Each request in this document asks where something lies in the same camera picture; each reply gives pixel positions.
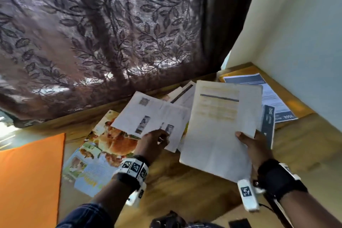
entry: orange folder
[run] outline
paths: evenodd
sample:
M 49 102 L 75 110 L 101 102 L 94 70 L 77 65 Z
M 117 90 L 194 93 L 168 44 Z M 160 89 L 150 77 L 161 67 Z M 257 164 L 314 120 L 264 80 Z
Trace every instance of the orange folder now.
M 65 134 L 0 151 L 0 227 L 57 225 Z

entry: cable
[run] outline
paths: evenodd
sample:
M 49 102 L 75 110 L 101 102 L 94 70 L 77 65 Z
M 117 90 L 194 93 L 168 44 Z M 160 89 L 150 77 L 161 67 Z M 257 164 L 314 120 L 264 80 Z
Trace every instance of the cable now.
M 264 204 L 259 204 L 259 206 L 264 206 L 264 207 L 268 208 L 269 210 L 271 210 L 271 211 L 274 213 L 273 209 L 272 209 L 272 208 L 270 208 L 270 207 L 269 207 L 269 206 L 267 206 L 267 205 L 264 205 Z

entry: denim sleeve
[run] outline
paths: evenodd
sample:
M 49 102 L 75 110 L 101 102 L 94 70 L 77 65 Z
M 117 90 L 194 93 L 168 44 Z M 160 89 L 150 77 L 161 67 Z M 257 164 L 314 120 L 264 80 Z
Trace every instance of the denim sleeve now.
M 83 204 L 73 210 L 56 228 L 113 228 L 109 214 L 98 204 Z

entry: hand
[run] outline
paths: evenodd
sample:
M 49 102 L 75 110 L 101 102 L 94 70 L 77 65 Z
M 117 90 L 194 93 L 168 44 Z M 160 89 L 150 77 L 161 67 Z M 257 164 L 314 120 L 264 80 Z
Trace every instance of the hand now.
M 248 147 L 248 155 L 252 161 L 253 168 L 258 171 L 261 164 L 268 159 L 274 159 L 272 151 L 267 148 L 266 136 L 258 130 L 255 132 L 254 139 L 247 137 L 242 132 L 235 132 L 237 138 Z
M 169 134 L 162 130 L 154 130 L 145 134 L 139 141 L 134 150 L 135 155 L 144 157 L 151 165 L 159 156 L 161 151 L 168 145 L 169 140 L 167 137 Z M 158 138 L 161 137 L 163 141 L 158 144 Z

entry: purple patterned curtain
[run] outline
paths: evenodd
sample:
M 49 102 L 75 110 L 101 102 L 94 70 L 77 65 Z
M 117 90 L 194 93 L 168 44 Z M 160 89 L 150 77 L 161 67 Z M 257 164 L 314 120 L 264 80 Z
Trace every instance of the purple patterned curtain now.
M 214 72 L 217 1 L 1 0 L 0 108 L 31 124 Z

